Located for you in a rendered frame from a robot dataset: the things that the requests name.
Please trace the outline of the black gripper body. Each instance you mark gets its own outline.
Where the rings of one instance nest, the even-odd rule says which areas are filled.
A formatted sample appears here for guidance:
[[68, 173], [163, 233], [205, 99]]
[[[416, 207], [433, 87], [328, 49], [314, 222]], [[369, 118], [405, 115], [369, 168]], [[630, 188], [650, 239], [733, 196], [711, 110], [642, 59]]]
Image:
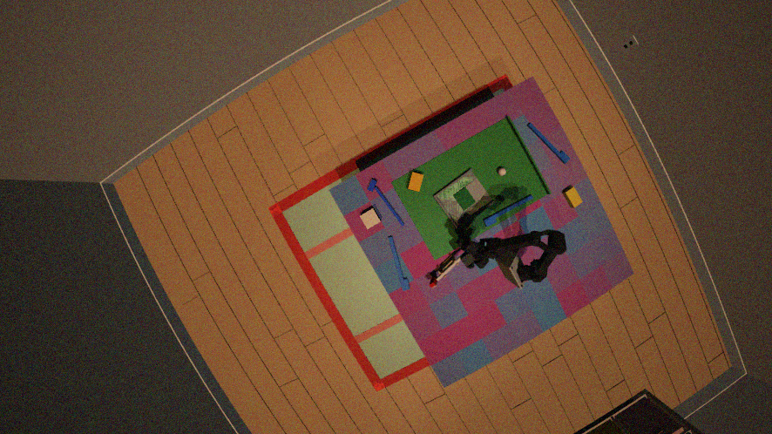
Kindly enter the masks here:
[[[457, 244], [459, 247], [462, 247], [462, 244], [465, 239], [470, 239], [470, 238], [467, 236], [467, 234], [462, 234], [461, 237], [457, 240]], [[484, 268], [488, 264], [489, 259], [478, 258], [476, 254], [474, 254], [474, 256], [477, 258], [476, 265], [478, 266], [478, 268]]]

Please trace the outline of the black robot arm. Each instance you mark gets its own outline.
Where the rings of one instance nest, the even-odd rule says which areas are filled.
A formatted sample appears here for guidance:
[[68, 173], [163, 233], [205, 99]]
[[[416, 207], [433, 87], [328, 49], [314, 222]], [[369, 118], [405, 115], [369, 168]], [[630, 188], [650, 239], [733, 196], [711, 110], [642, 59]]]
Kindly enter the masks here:
[[[541, 241], [540, 236], [547, 234], [548, 245]], [[486, 246], [484, 243], [486, 242]], [[506, 239], [501, 238], [487, 238], [480, 239], [479, 243], [465, 239], [462, 244], [462, 251], [466, 254], [460, 257], [463, 264], [470, 269], [474, 268], [474, 261], [477, 258], [493, 259], [502, 255], [506, 251], [513, 250], [515, 248], [523, 248], [535, 246], [544, 251], [541, 257], [533, 259], [531, 266], [520, 266], [517, 270], [519, 280], [524, 281], [532, 280], [533, 282], [542, 282], [547, 277], [547, 268], [555, 259], [557, 254], [563, 254], [566, 251], [565, 234], [560, 233], [558, 230], [545, 230], [543, 232], [532, 231], [529, 234], [522, 234]]]

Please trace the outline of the yellow rectangular block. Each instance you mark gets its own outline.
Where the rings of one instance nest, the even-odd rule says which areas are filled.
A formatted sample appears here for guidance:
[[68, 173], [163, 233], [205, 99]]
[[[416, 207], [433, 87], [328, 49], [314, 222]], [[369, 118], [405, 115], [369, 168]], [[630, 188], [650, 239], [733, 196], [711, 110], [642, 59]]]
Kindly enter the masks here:
[[579, 197], [576, 189], [574, 186], [569, 186], [564, 192], [563, 195], [565, 199], [567, 200], [569, 206], [571, 208], [575, 208], [578, 206], [582, 201], [582, 199]]

